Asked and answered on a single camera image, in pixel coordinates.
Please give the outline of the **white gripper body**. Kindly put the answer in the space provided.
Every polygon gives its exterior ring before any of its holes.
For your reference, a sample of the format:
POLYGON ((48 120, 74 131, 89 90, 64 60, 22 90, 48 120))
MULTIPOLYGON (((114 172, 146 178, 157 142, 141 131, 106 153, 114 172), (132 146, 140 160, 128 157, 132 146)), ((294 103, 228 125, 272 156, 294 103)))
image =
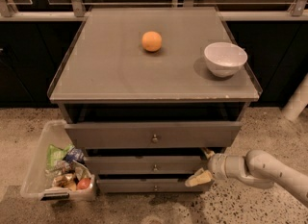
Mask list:
POLYGON ((226 158, 225 154, 214 154, 208 161, 208 169, 216 180, 225 180, 227 178, 225 171, 226 158))

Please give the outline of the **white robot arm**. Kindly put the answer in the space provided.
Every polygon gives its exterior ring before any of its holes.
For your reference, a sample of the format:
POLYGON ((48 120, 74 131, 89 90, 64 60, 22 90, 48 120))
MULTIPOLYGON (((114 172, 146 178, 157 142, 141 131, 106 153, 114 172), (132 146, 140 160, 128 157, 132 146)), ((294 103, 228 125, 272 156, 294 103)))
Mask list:
POLYGON ((263 189, 278 184, 308 207, 308 176, 263 150, 250 150, 245 156, 232 156, 206 149, 205 156, 207 168, 199 168, 190 176, 185 181, 186 187, 226 179, 236 179, 247 186, 263 189))

